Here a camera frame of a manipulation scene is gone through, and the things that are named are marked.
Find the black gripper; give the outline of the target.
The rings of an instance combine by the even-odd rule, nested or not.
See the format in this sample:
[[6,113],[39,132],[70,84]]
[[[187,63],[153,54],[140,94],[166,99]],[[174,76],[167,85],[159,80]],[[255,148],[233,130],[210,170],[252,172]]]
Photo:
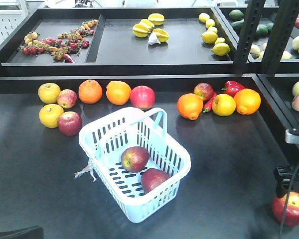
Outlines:
[[[289,144],[299,144],[299,129],[286,129],[285,142]],[[276,180],[276,196],[282,198],[291,185],[294,175],[294,182],[299,183],[299,170],[296,172],[295,165],[279,166],[274,169],[274,177]]]

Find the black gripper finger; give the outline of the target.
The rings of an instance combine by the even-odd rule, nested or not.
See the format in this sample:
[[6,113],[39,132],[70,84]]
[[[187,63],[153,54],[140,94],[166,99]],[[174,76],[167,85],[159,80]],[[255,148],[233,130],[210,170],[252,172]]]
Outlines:
[[9,232],[0,232],[0,239],[44,239],[44,230],[33,226]]

